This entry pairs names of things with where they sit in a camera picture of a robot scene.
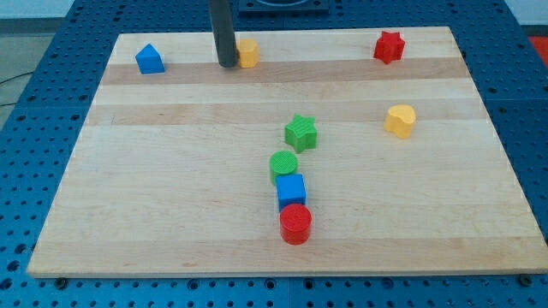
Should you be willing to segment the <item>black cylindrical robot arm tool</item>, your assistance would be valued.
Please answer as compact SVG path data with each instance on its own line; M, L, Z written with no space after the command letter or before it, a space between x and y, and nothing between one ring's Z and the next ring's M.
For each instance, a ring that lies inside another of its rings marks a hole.
M239 58L230 2L209 0L208 7L218 63L223 68L233 68Z

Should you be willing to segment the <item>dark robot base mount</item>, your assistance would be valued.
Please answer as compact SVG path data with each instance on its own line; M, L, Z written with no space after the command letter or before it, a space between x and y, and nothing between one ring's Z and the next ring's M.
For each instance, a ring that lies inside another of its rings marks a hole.
M238 0L240 15L259 13L328 13L331 0Z

